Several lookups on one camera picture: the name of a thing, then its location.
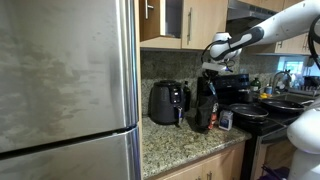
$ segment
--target black pan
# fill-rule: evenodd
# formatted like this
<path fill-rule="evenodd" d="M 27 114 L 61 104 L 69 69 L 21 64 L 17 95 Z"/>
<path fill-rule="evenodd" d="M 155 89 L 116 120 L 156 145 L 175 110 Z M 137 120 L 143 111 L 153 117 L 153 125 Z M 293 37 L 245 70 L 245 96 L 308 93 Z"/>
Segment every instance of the black pan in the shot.
<path fill-rule="evenodd" d="M 267 110 L 274 110 L 278 112 L 285 113 L 300 113 L 304 111 L 304 106 L 287 100 L 279 100 L 279 99 L 262 99 L 260 101 L 262 107 Z"/>
<path fill-rule="evenodd" d="M 249 104 L 231 104 L 229 109 L 237 116 L 247 120 L 265 121 L 268 111 Z"/>

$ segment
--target black air fryer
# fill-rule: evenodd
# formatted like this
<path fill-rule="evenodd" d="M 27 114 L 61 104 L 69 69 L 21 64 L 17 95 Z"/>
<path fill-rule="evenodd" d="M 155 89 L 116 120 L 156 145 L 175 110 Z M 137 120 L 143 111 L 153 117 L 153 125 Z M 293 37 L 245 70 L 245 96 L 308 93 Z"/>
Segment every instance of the black air fryer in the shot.
<path fill-rule="evenodd" d="M 156 82 L 150 97 L 151 119 L 158 124 L 179 123 L 184 117 L 184 94 L 181 83 L 172 80 Z"/>

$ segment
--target refrigerator door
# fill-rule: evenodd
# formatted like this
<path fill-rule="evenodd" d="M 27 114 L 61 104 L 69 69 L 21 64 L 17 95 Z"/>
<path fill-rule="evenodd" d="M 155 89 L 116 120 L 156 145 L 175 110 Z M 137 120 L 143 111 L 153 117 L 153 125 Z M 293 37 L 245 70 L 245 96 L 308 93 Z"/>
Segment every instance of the refrigerator door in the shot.
<path fill-rule="evenodd" d="M 137 128 L 0 161 L 3 180 L 140 180 Z"/>
<path fill-rule="evenodd" d="M 0 0 L 0 153 L 134 126 L 133 0 Z"/>

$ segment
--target white robot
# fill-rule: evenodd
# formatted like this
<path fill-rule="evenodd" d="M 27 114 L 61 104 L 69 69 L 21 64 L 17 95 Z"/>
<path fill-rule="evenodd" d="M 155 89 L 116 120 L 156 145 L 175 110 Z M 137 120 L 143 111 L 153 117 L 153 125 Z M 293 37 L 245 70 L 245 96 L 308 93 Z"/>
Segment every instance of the white robot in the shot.
<path fill-rule="evenodd" d="M 320 0 L 295 4 L 232 38 L 228 33 L 217 34 L 207 48 L 211 47 L 211 59 L 220 62 L 239 55 L 243 47 L 275 43 L 306 32 L 309 32 L 311 58 L 320 69 L 320 59 L 313 47 L 314 41 L 320 44 Z M 217 66 L 210 62 L 203 62 L 202 67 L 217 70 Z M 320 180 L 320 97 L 289 126 L 287 135 L 298 148 L 289 179 Z"/>

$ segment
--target wall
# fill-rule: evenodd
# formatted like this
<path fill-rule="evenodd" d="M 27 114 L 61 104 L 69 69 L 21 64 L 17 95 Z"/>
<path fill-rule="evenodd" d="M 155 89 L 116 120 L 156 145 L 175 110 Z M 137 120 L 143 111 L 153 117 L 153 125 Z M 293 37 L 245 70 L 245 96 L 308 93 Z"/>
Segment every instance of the wall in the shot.
<path fill-rule="evenodd" d="M 181 83 L 188 81 L 192 91 L 191 106 L 194 107 L 197 77 L 202 73 L 200 57 L 200 51 L 141 51 L 142 114 L 148 114 L 153 83 L 164 79 L 173 79 Z M 278 60 L 277 56 L 254 56 L 244 50 L 241 57 L 235 60 L 233 73 L 219 74 L 249 73 L 250 81 L 259 77 L 262 85 L 266 85 L 277 71 Z"/>

